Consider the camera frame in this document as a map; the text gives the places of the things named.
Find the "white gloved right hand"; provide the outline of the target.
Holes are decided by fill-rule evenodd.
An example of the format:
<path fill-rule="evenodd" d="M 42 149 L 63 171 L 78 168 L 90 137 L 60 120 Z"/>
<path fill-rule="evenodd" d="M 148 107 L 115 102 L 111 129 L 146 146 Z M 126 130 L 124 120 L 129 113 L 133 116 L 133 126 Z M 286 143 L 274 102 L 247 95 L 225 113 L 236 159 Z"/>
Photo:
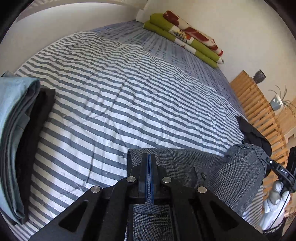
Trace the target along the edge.
<path fill-rule="evenodd" d="M 267 199 L 263 202 L 264 214 L 259 226 L 264 232 L 276 228 L 283 221 L 285 208 L 290 200 L 289 191 L 280 193 L 283 188 L 282 182 L 275 181 Z"/>

